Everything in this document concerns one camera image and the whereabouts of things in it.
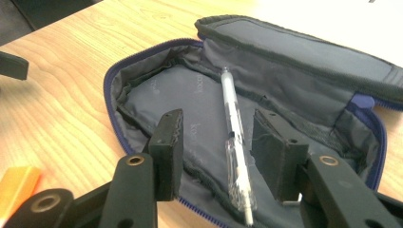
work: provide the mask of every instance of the pouch flap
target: pouch flap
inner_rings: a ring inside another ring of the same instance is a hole
[[[206,17],[195,26],[200,37],[256,52],[332,85],[403,105],[403,68],[369,54],[246,16]]]

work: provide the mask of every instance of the pencil case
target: pencil case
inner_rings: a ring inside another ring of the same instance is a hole
[[[248,150],[255,110],[276,110],[304,135],[310,154],[342,158],[377,189],[387,136],[373,107],[403,109],[401,67],[246,16],[207,17],[195,26],[200,40],[167,41],[106,73],[106,107],[125,153],[140,153],[161,116],[181,108],[179,201],[220,227],[243,227],[227,196],[221,69],[230,67]],[[259,226],[303,227],[298,206],[275,201],[249,160]]]

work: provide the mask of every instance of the white pen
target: white pen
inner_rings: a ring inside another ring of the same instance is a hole
[[[252,210],[256,209],[256,201],[252,194],[248,168],[243,152],[244,138],[240,109],[234,87],[234,79],[227,67],[221,74],[225,115],[228,126],[226,153],[228,162],[228,191],[232,203],[244,212],[247,226],[253,225]]]

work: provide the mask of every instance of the wooden table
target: wooden table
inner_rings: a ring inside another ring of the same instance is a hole
[[[103,79],[127,55],[166,40],[197,38],[194,22],[244,14],[356,48],[403,66],[396,3],[337,1],[105,0],[0,49],[27,59],[25,82],[0,78],[0,176],[10,166],[42,169],[36,192],[75,197],[111,180],[124,155],[106,113]],[[403,115],[377,107],[389,133],[380,192],[403,200]],[[176,201],[159,203],[160,227],[211,226]]]

